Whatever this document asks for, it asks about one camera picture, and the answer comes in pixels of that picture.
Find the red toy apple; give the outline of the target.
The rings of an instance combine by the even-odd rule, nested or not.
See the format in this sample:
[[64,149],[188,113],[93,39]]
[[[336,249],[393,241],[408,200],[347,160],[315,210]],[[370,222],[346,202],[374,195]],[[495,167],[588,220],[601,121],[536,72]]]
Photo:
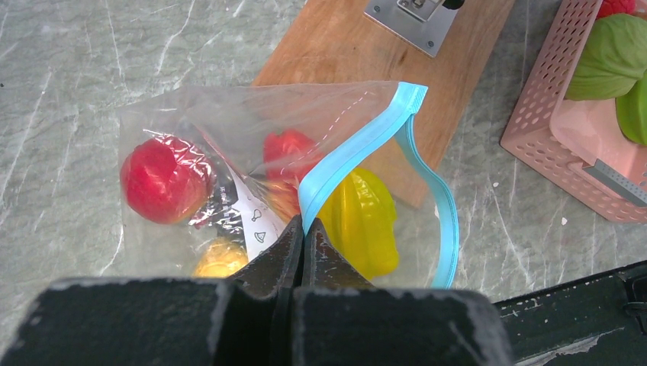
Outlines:
[[135,147],[120,169],[127,205],[158,224],[189,220],[208,201],[213,163],[195,144],[162,134]]

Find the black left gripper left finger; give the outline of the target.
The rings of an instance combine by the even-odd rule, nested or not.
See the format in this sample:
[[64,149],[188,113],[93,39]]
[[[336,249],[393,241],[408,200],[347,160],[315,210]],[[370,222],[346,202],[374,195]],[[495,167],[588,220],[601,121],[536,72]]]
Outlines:
[[302,219],[297,215],[267,250],[230,278],[254,297],[273,297],[281,287],[292,288],[302,275],[303,244]]

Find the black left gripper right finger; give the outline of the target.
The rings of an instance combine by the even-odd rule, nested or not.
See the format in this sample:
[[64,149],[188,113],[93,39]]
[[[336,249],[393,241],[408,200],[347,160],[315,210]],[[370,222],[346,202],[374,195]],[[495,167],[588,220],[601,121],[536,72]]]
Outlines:
[[318,218],[314,219],[304,239],[301,285],[358,289],[373,287],[373,284],[334,248]]

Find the pink perforated plastic basket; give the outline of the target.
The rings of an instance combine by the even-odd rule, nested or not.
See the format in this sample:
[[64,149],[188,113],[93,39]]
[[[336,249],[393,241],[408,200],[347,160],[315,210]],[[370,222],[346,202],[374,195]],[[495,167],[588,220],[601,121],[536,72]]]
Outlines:
[[599,1],[563,1],[501,146],[609,221],[646,222],[646,147],[616,122],[614,100],[565,98]]

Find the clear zip top bag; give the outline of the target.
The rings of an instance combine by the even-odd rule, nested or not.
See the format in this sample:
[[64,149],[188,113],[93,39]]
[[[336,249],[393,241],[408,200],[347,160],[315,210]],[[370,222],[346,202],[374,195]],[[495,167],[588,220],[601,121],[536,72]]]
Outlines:
[[369,283],[451,287],[458,210],[417,149],[402,81],[185,86],[117,110],[117,272],[219,277],[322,226]]

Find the red orange toy mango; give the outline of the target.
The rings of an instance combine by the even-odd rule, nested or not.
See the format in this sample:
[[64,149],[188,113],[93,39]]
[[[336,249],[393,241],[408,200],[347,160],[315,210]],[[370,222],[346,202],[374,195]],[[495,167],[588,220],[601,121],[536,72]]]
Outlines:
[[266,199],[282,221],[287,223],[300,213],[298,186],[322,158],[317,144],[297,130],[269,133],[265,138]]

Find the yellow toy walnut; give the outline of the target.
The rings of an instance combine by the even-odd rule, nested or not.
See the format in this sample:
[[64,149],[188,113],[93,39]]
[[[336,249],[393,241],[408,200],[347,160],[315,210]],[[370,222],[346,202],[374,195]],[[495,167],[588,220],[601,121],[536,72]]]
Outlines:
[[246,250],[240,244],[221,237],[209,245],[193,275],[199,278],[226,278],[248,263]]

